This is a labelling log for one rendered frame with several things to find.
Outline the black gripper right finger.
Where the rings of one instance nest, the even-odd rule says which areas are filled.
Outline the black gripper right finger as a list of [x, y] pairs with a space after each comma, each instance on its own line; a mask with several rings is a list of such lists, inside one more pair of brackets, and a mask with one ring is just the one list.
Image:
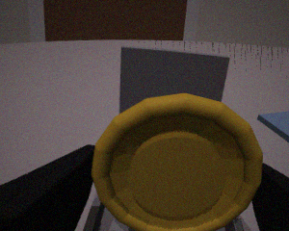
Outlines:
[[289, 177], [263, 163], [251, 203], [260, 231], [289, 231]]

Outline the olive-gold round plate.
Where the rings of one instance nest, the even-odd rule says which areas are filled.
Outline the olive-gold round plate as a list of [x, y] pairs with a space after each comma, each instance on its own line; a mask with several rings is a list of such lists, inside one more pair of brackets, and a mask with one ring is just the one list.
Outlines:
[[179, 93], [115, 115], [94, 144], [98, 199], [136, 231], [215, 231], [248, 208], [263, 174], [250, 124]]

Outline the grey dish rack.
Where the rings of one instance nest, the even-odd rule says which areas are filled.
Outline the grey dish rack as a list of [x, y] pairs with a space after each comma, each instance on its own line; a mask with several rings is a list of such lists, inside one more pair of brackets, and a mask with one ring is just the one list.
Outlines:
[[[152, 97], [190, 95], [221, 101], [229, 57], [195, 51], [122, 46], [120, 112]], [[83, 231], [136, 231], [103, 207], [95, 192]]]

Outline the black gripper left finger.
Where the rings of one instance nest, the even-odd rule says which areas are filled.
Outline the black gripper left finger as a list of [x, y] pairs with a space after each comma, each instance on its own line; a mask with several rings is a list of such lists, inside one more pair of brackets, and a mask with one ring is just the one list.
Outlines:
[[75, 231], [90, 199], [94, 145], [0, 185], [0, 231]]

